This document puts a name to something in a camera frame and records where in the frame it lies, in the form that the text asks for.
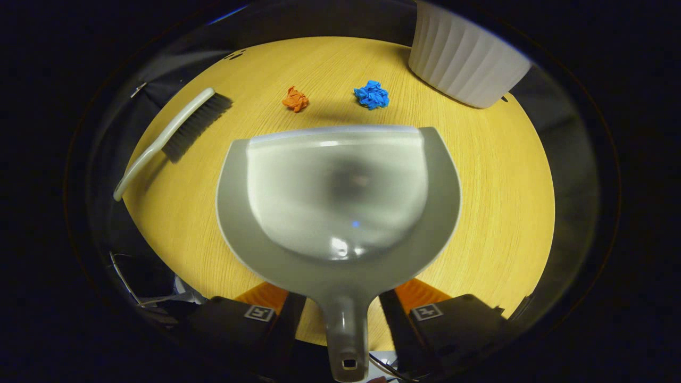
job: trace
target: brush bristles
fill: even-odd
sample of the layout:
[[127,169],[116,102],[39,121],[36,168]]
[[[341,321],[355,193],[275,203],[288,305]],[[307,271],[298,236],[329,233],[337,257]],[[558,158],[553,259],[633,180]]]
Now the brush bristles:
[[201,133],[214,123],[230,106],[232,101],[218,93],[206,100],[170,137],[162,150],[174,164],[182,158],[187,149]]

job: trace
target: orange crumpled paper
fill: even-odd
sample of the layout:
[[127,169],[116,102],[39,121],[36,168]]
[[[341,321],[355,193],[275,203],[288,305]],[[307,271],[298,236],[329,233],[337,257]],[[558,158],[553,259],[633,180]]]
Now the orange crumpled paper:
[[283,101],[284,105],[293,109],[294,112],[300,112],[301,109],[307,106],[307,96],[296,90],[296,87],[289,88],[289,96]]

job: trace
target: white ribbed bin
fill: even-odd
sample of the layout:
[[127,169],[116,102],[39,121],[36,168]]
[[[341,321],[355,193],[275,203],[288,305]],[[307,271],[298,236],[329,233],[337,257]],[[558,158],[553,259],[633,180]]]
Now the white ribbed bin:
[[423,1],[417,2],[413,72],[465,104],[487,108],[525,76],[530,61],[476,24]]

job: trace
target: round wooden table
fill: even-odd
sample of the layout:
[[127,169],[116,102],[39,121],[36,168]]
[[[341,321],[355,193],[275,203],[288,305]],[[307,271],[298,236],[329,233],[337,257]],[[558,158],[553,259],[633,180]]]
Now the round wooden table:
[[[508,317],[535,289],[551,247],[555,208],[546,155],[512,95],[484,110],[465,106],[415,76],[409,52],[377,40],[306,37],[252,46],[215,63],[165,105],[131,156],[130,164],[206,87],[234,101],[177,164],[156,156],[125,192],[139,231],[204,296],[234,298],[262,280],[230,252],[215,215],[232,140],[329,125],[434,126],[460,174],[461,217],[447,249],[417,278],[450,296],[474,294]],[[387,108],[369,111],[356,102],[353,89],[368,80],[390,92]],[[294,85],[310,100],[299,113],[282,105]],[[370,350],[393,350],[378,299],[368,323]],[[326,344],[321,312],[310,300],[296,338]]]

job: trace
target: gray dustpan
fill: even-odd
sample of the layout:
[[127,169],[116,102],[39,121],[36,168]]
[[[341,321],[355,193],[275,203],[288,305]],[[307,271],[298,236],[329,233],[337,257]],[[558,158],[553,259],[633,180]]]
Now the gray dustpan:
[[329,127],[235,140],[216,193],[218,223],[241,263],[320,306],[339,382],[366,377],[371,301],[442,252],[460,206],[456,167],[433,127]]

